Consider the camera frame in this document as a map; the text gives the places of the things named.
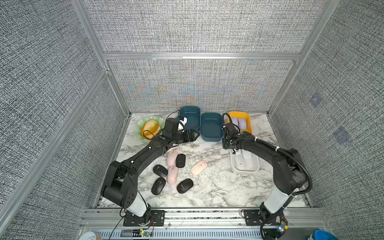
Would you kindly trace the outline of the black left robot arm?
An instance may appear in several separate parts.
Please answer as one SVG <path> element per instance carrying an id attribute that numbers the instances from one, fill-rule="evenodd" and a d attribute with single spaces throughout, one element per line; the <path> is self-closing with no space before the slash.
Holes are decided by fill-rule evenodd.
<path id="1" fill-rule="evenodd" d="M 106 173 L 101 196 L 137 217 L 145 217 L 149 206 L 138 191 L 140 174 L 154 160 L 176 145 L 194 142 L 200 136 L 196 130 L 179 129 L 184 124 L 169 118 L 164 128 L 148 145 L 134 156 L 122 162 L 112 162 Z"/>

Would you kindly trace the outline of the teal storage box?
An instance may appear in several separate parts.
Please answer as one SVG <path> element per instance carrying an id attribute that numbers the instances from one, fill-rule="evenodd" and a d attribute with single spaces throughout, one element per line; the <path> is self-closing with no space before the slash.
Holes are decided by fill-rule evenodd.
<path id="1" fill-rule="evenodd" d="M 186 130 L 200 130 L 201 110 L 197 106 L 184 106 L 179 112 L 179 117 L 187 118 Z"/>
<path id="2" fill-rule="evenodd" d="M 201 136 L 206 142 L 220 142 L 224 132 L 223 119 L 219 113 L 203 113 L 201 115 Z"/>

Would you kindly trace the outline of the black mouse centre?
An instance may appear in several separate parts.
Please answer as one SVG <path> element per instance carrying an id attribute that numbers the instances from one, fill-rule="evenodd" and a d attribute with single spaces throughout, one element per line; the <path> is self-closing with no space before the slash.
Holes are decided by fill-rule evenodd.
<path id="1" fill-rule="evenodd" d="M 176 167 L 181 169 L 181 168 L 184 168 L 185 165 L 186 165 L 186 155 L 178 154 L 176 158 Z"/>

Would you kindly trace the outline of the white storage box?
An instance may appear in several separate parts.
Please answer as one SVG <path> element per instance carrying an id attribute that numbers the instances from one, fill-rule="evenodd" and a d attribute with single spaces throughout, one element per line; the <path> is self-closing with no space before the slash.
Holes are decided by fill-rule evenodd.
<path id="1" fill-rule="evenodd" d="M 249 151 L 238 150 L 234 153 L 230 150 L 230 159 L 232 170 L 235 173 L 251 175 L 260 170 L 259 157 Z"/>

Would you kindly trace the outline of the purple mouse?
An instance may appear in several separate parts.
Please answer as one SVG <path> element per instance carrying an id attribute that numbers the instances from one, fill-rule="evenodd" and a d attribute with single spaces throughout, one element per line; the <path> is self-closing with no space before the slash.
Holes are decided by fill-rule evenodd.
<path id="1" fill-rule="evenodd" d="M 247 125 L 247 120 L 244 118 L 238 118 L 238 126 L 242 131 L 247 130 L 248 125 Z"/>
<path id="2" fill-rule="evenodd" d="M 234 125 L 239 126 L 238 118 L 236 118 L 236 117 L 231 117 L 231 121 L 232 121 L 232 123 L 233 123 Z"/>

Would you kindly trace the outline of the blue round object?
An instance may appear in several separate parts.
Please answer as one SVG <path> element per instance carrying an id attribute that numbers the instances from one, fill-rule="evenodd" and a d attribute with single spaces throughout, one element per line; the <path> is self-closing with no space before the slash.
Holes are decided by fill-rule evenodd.
<path id="1" fill-rule="evenodd" d="M 311 235 L 306 237 L 306 240 L 339 240 L 339 239 L 327 231 L 315 230 Z"/>

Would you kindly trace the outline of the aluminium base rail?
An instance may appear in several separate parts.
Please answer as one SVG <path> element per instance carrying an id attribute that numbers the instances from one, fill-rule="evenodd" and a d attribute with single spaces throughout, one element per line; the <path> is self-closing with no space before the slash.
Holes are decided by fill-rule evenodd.
<path id="1" fill-rule="evenodd" d="M 255 208 L 160 208 L 148 224 L 125 225 L 120 209 L 88 209 L 77 240 L 260 240 Z"/>

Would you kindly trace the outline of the black mouse lower left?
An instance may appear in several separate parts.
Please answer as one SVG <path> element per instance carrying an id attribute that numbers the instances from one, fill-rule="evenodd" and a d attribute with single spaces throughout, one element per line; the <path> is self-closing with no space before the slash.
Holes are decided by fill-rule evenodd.
<path id="1" fill-rule="evenodd" d="M 151 193 L 156 196 L 159 195 L 163 191 L 165 185 L 166 180 L 164 178 L 156 179 L 152 186 Z"/>

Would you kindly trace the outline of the white mouse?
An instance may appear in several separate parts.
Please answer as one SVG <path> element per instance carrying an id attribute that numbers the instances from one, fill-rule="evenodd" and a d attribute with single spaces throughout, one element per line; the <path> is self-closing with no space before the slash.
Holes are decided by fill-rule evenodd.
<path id="1" fill-rule="evenodd" d="M 235 156 L 235 166 L 239 171 L 244 171 L 246 169 L 245 159 L 242 156 Z"/>
<path id="2" fill-rule="evenodd" d="M 242 156 L 244 159 L 252 159 L 252 153 L 246 150 L 242 150 Z"/>

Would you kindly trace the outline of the pink mouse top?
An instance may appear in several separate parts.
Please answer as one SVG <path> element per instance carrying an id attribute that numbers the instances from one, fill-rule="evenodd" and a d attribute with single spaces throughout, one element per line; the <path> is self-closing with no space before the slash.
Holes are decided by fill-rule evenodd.
<path id="1" fill-rule="evenodd" d="M 174 147 L 170 148 L 167 152 L 168 153 L 170 153 L 170 152 L 179 152 L 179 146 L 174 146 Z"/>

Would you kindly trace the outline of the yellow storage box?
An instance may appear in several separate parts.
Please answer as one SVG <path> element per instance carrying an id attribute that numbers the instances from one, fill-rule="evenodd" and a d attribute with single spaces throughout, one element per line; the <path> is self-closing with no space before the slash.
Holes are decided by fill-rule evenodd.
<path id="1" fill-rule="evenodd" d="M 242 132 L 248 132 L 250 134 L 253 133 L 252 131 L 252 124 L 251 124 L 251 118 L 250 118 L 250 115 L 245 113 L 245 112 L 239 112 L 239 111 L 231 111 L 229 112 L 229 115 L 230 117 L 236 117 L 236 118 L 244 118 L 247 120 L 247 125 L 248 125 L 248 128 L 247 130 L 245 131 L 242 131 L 238 126 L 238 128 L 242 131 Z"/>

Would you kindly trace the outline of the black mouse lower right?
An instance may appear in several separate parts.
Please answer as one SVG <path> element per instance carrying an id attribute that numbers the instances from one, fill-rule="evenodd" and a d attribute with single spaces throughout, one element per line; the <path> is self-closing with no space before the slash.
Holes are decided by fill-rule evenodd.
<path id="1" fill-rule="evenodd" d="M 194 186 L 192 179 L 185 179 L 177 185 L 177 191 L 180 194 L 188 192 Z"/>

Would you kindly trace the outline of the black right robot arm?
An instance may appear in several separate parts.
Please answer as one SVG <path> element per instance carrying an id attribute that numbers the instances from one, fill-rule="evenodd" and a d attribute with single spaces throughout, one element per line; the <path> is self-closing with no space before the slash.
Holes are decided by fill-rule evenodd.
<path id="1" fill-rule="evenodd" d="M 313 180 L 298 151 L 286 150 L 274 146 L 256 136 L 244 131 L 232 122 L 228 113 L 222 114 L 224 138 L 223 148 L 233 151 L 235 155 L 240 150 L 248 151 L 273 168 L 274 190 L 260 206 L 261 221 L 269 223 L 283 213 L 295 196 L 310 192 Z"/>

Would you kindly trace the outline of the black mouse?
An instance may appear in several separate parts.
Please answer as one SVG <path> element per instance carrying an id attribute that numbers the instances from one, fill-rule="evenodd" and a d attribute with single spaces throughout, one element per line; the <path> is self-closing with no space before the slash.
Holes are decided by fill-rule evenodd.
<path id="1" fill-rule="evenodd" d="M 185 179 L 177 185 L 177 191 L 180 194 L 188 192 L 194 186 L 192 179 Z"/>
<path id="2" fill-rule="evenodd" d="M 176 167 L 181 169 L 181 168 L 184 168 L 185 165 L 186 165 L 186 155 L 178 154 L 176 158 Z"/>
<path id="3" fill-rule="evenodd" d="M 161 178 L 166 178 L 168 175 L 168 170 L 164 166 L 159 164 L 153 167 L 153 172 Z"/>
<path id="4" fill-rule="evenodd" d="M 156 196 L 159 195 L 163 191 L 165 185 L 166 180 L 164 178 L 156 179 L 152 186 L 151 193 Z"/>

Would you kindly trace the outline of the white round object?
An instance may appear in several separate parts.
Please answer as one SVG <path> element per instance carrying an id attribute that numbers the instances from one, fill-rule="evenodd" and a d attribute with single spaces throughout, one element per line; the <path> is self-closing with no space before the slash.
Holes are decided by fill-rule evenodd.
<path id="1" fill-rule="evenodd" d="M 86 232 L 80 236 L 79 240 L 102 240 L 103 237 L 101 234 L 94 233 L 92 231 Z"/>

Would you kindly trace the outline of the green wavy plate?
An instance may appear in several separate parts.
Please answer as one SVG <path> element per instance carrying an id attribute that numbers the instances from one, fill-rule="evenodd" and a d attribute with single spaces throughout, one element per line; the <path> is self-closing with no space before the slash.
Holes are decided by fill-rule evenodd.
<path id="1" fill-rule="evenodd" d="M 139 136 L 143 140 L 148 140 L 148 139 L 144 138 L 141 135 L 141 129 L 142 129 L 143 125 L 145 124 L 145 122 L 147 122 L 150 119 L 157 120 L 159 122 L 159 124 L 160 124 L 162 129 L 165 126 L 165 120 L 163 118 L 159 117 L 159 116 L 148 116 L 148 117 L 144 117 L 144 118 L 140 119 L 138 121 L 138 123 L 137 123 L 136 129 L 135 129 L 135 133 L 136 133 L 137 136 Z"/>

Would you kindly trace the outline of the peach pink mouse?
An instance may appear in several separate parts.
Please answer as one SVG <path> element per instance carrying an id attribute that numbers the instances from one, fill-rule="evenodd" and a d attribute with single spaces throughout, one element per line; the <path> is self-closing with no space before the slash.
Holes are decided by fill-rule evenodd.
<path id="1" fill-rule="evenodd" d="M 199 161 L 197 162 L 192 168 L 191 173 L 194 176 L 198 176 L 203 170 L 205 170 L 208 167 L 208 163 L 206 161 Z"/>

